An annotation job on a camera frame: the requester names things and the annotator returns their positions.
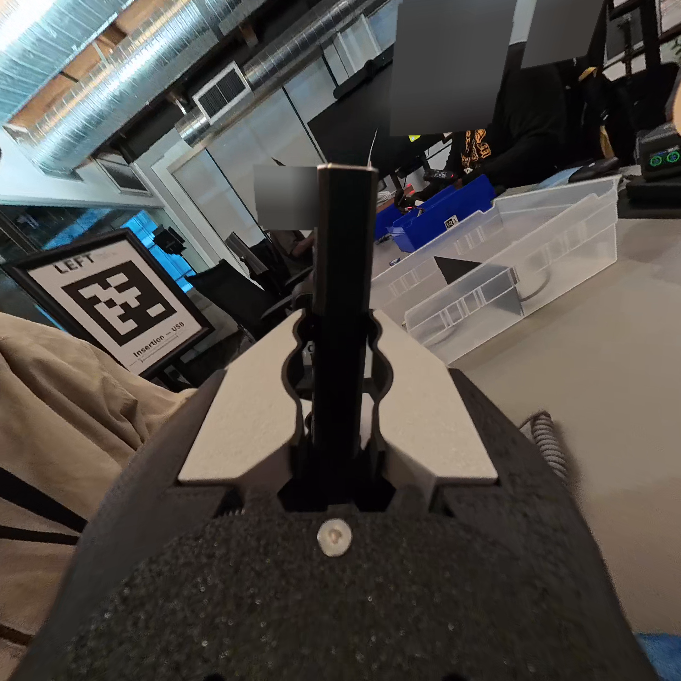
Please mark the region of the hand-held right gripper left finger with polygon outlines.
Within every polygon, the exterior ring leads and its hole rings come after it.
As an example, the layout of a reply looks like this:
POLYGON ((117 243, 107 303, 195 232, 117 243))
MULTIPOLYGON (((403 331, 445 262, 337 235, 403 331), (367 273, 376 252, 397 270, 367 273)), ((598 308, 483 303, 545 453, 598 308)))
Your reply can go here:
POLYGON ((288 372, 302 351, 305 322, 304 311, 293 312, 227 367, 178 473, 180 487, 229 488, 243 501, 267 493, 281 504, 304 436, 302 403, 288 372))

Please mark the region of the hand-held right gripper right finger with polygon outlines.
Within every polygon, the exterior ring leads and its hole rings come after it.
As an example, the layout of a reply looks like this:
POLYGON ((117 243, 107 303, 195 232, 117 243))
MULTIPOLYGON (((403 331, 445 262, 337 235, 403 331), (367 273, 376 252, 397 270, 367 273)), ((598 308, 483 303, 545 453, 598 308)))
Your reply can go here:
POLYGON ((418 489, 490 487, 499 475, 451 372, 390 316, 370 311, 368 445, 380 481, 418 489))

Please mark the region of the black usb hub tower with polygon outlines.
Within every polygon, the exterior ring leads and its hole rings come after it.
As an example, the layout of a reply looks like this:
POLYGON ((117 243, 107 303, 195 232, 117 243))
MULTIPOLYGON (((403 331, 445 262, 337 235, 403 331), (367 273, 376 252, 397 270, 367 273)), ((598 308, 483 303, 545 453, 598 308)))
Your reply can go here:
POLYGON ((341 470, 360 447, 378 174, 327 164, 317 179, 312 447, 321 464, 341 470))

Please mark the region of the clear plastic bin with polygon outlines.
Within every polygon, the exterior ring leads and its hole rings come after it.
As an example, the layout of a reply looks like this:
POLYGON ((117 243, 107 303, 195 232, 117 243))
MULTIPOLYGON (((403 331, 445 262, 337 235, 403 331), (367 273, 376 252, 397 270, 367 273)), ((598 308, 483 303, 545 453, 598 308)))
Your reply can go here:
POLYGON ((452 365, 616 262, 620 182, 610 175, 505 195, 376 277, 370 306, 452 365), (436 256, 514 268, 521 314, 443 309, 438 293, 447 283, 436 256))

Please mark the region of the black office chair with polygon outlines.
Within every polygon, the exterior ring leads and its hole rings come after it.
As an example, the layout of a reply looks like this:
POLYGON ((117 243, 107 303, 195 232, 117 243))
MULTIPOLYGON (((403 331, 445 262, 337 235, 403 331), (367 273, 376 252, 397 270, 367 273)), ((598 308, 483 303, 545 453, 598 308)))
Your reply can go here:
POLYGON ((291 277, 281 295, 260 288, 224 260, 204 272, 186 276, 186 281, 227 313, 256 343, 291 316, 296 303, 302 302, 303 310, 307 310, 313 272, 314 268, 309 267, 291 277))

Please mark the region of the black bin divider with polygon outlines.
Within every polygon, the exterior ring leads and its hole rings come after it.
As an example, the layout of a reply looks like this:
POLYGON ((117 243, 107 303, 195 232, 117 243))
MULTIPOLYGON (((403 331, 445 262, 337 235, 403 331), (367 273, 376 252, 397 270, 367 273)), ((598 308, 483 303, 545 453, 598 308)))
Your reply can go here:
POLYGON ((514 268, 492 263, 455 258, 434 258, 447 286, 438 293, 443 309, 453 306, 466 317, 491 305, 520 315, 521 303, 517 292, 514 268))

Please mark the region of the framed marker sign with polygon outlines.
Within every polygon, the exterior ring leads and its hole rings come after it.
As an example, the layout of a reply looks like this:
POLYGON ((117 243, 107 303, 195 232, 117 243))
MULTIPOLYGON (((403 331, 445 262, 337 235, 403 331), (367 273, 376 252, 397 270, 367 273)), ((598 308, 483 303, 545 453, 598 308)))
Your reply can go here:
POLYGON ((68 333, 144 379, 215 330, 126 227, 1 268, 68 333))

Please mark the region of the white vent grille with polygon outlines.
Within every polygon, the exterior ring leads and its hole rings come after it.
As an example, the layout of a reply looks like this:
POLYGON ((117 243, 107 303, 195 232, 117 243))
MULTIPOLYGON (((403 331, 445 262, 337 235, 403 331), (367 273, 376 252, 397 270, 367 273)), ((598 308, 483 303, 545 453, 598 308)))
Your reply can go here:
POLYGON ((252 93, 242 70, 232 61, 198 90, 192 100, 212 124, 252 93))

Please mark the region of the black device with green lights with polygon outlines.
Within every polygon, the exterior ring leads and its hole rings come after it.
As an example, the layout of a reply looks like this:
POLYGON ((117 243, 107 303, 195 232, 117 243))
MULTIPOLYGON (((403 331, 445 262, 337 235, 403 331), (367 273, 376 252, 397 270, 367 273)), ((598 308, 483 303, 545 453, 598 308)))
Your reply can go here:
POLYGON ((629 181, 629 201, 680 205, 680 134, 664 123, 637 139, 641 175, 629 181))

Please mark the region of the silver ventilation duct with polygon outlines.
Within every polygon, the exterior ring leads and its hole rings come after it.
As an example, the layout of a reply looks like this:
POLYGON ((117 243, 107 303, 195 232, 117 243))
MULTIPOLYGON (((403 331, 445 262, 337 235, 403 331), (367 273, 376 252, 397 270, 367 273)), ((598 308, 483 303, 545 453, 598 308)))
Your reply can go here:
POLYGON ((203 148, 321 58, 323 49, 361 16, 375 13, 385 4, 320 1, 240 69, 251 93, 229 105, 213 122, 195 107, 175 125, 181 140, 193 149, 203 148))
POLYGON ((71 175, 216 44, 216 23, 205 1, 163 2, 27 132, 15 134, 22 153, 47 175, 71 175))

